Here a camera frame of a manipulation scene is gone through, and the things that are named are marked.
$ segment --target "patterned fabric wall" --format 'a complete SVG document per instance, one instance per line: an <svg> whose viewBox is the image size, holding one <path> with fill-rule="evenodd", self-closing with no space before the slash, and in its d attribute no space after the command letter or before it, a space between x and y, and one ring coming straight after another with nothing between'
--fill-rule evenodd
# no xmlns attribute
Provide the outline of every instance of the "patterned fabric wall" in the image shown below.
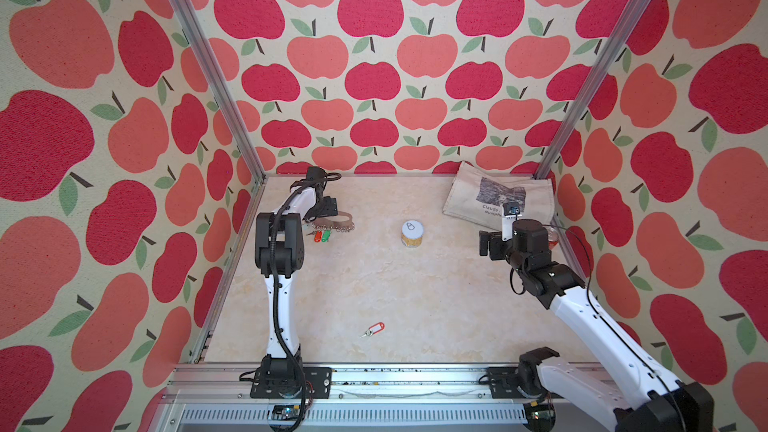
<svg viewBox="0 0 768 432"><path fill-rule="evenodd" d="M0 0L0 30L0 431L146 430L250 173L167 0Z"/></svg>
<svg viewBox="0 0 768 432"><path fill-rule="evenodd" d="M765 0L652 0L610 69L616 107L555 167L602 305L706 385L723 431L768 430L766 24Z"/></svg>
<svg viewBox="0 0 768 432"><path fill-rule="evenodd" d="M626 2L211 0L199 18L240 55L224 74L267 171L504 173L536 167ZM607 80L595 109L616 99Z"/></svg>

